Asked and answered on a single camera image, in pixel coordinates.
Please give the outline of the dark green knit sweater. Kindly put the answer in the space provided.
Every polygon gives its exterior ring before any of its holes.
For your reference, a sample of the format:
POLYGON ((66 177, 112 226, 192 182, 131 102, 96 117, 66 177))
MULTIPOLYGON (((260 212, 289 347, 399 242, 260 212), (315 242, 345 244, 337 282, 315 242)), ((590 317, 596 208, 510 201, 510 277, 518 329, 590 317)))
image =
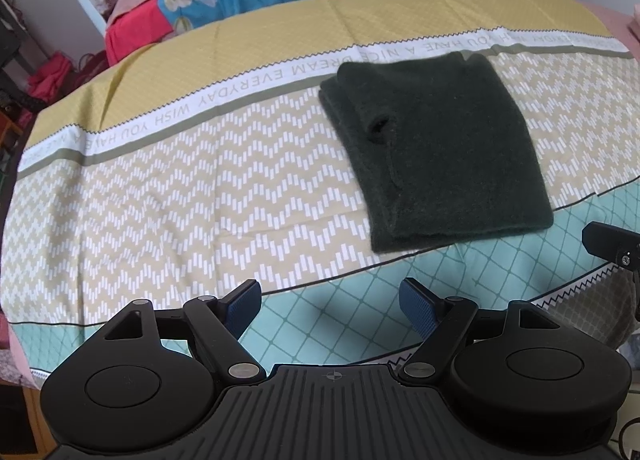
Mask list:
POLYGON ((375 253, 552 225, 523 114, 486 56, 347 62, 318 97, 362 191, 375 253))

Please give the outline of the patterned beige yellow bed sheet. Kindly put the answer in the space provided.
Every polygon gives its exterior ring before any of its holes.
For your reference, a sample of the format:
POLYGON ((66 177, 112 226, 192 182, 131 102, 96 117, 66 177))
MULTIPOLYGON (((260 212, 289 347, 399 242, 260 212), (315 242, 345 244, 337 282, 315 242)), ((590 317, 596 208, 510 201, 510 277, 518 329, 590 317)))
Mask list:
POLYGON ((265 367, 406 356, 399 284, 530 299, 608 345, 630 273, 582 228, 639 227, 639 59, 576 0, 302 0, 141 49, 43 111, 8 184, 1 376, 32 388, 129 302, 178 308, 254 278, 265 367), (346 62, 480 53, 518 102, 554 212, 541 233, 378 254, 318 100, 346 62))

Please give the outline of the red bag on floor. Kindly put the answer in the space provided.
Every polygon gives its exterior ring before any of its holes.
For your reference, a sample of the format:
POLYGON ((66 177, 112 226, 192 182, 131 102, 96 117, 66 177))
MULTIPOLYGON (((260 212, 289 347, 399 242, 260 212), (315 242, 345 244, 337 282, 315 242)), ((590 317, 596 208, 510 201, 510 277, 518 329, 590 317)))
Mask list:
POLYGON ((73 64, 62 52, 55 52, 29 76, 27 90, 30 97, 47 104, 55 102, 63 89, 64 82, 73 73, 73 64))

